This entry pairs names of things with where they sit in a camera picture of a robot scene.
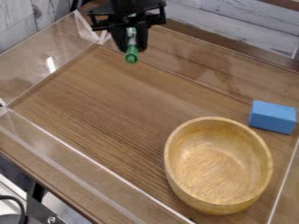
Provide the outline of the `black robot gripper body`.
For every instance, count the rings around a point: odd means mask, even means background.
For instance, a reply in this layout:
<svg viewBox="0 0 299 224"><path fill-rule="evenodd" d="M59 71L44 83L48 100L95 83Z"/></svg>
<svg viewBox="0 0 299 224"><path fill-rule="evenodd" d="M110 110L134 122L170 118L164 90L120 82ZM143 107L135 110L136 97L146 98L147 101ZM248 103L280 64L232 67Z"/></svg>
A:
<svg viewBox="0 0 299 224"><path fill-rule="evenodd" d="M164 0L107 0L100 6L88 9L94 31L111 30L115 27L136 27L146 24L166 23Z"/></svg>

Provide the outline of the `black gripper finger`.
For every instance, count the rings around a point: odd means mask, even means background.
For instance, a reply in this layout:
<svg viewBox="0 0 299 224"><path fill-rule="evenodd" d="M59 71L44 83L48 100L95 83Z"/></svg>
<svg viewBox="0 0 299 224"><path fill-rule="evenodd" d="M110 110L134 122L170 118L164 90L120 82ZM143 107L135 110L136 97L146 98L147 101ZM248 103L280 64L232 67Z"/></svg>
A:
<svg viewBox="0 0 299 224"><path fill-rule="evenodd" d="M142 53L147 49L148 42L148 25L146 23L138 24L136 27L136 45Z"/></svg>
<svg viewBox="0 0 299 224"><path fill-rule="evenodd" d="M110 26L108 31L111 33L119 51L124 53L127 51L127 40L128 40L127 28L119 26Z"/></svg>

